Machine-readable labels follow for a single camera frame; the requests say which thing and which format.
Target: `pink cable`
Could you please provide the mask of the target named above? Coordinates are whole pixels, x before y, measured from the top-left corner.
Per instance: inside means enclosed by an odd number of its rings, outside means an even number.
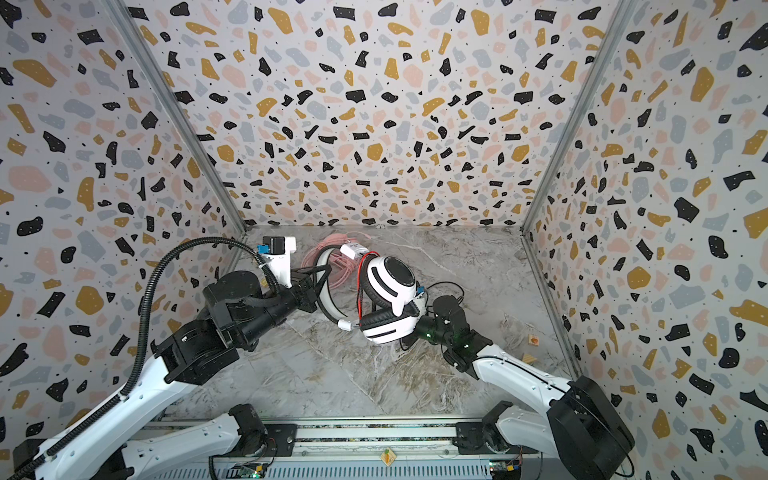
[[[363,232],[349,233],[359,233],[364,237],[367,237],[369,240],[371,238],[370,235],[367,235]],[[353,243],[356,241],[357,239],[354,237],[349,237],[348,233],[331,233],[328,237],[324,238],[323,241],[315,245],[313,249],[307,252],[307,254],[304,256],[304,260],[301,261],[301,266],[312,266],[318,252],[320,252],[324,247],[327,247],[328,245],[343,245],[344,243]],[[346,282],[346,280],[349,278],[349,276],[352,275],[357,269],[356,262],[348,257],[343,256],[337,250],[334,250],[331,253],[330,258],[328,259],[328,264],[333,266],[331,276],[328,279],[328,287],[331,290],[342,286],[344,282]]]

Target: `headphone ear cushion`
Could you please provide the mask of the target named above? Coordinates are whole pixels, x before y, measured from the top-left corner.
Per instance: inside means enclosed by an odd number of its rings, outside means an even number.
[[[362,286],[362,291],[365,292],[376,305],[384,308],[389,307],[391,311],[392,304],[386,298],[379,295],[379,292],[377,292],[376,289],[373,288],[373,285],[368,281],[368,263],[373,260],[373,258],[374,257],[368,257],[362,263],[362,272],[360,273],[360,285]]]

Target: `terrazzo wallpaper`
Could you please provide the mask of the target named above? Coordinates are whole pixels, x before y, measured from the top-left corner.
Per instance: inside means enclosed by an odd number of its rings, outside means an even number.
[[[98,2],[0,0],[0,478],[25,437],[84,415],[127,378],[138,304],[184,239],[229,219]],[[152,339],[185,323],[227,261],[166,270]]]
[[[768,478],[767,22],[638,2],[530,232],[638,478]]]
[[[512,225],[616,1],[127,4],[249,225]]]

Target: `marble floor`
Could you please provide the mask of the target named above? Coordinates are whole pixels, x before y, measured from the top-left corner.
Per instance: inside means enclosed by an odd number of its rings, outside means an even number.
[[[331,233],[347,233],[381,254],[410,265],[422,285],[440,280],[461,284],[470,326],[534,366],[568,377],[568,367],[538,291],[517,228],[424,227],[259,227],[248,244],[263,235],[295,236],[298,267],[306,252]],[[241,257],[238,270],[253,270]],[[453,293],[430,290],[431,298]],[[355,307],[353,279],[332,290],[342,311]],[[528,334],[540,345],[528,342]],[[295,312],[260,340],[253,353],[241,353],[206,385],[170,406],[172,419],[206,419],[238,403],[251,403],[262,417],[484,415],[508,393],[456,372],[439,346],[417,342],[403,352],[397,342],[377,346],[360,331],[345,332],[317,310]]]

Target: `headphones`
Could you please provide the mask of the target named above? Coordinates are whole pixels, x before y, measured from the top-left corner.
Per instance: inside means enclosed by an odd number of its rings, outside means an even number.
[[[320,251],[316,266],[325,265],[331,250],[340,246],[328,246]],[[416,323],[426,314],[426,292],[416,281],[411,269],[396,257],[368,255],[362,262],[360,286],[362,291],[379,307],[362,316],[360,330],[376,344],[392,342],[409,335]],[[318,306],[328,319],[341,329],[352,329],[358,319],[341,312],[333,303],[327,283],[318,296]]]

